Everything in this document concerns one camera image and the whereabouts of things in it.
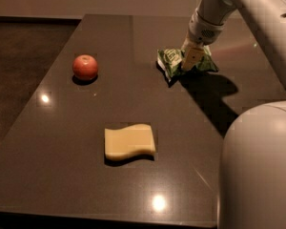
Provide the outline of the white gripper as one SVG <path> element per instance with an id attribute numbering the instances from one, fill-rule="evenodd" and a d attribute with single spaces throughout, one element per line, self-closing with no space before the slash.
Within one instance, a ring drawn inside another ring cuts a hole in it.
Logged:
<path id="1" fill-rule="evenodd" d="M 190 71 L 192 67 L 200 61 L 204 55 L 202 49 L 195 48 L 196 44 L 211 45 L 223 31 L 222 25 L 214 25 L 204 20 L 194 11 L 188 26 L 188 36 L 183 42 L 181 49 L 185 51 L 181 69 Z"/>

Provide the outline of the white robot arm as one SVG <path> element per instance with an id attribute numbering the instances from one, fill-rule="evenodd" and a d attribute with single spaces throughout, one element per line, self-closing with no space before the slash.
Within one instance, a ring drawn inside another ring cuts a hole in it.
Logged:
<path id="1" fill-rule="evenodd" d="M 189 22 L 186 51 L 214 43 L 234 10 L 286 91 L 286 0 L 201 0 Z M 286 229 L 286 101 L 259 105 L 233 122 L 218 183 L 217 229 Z"/>

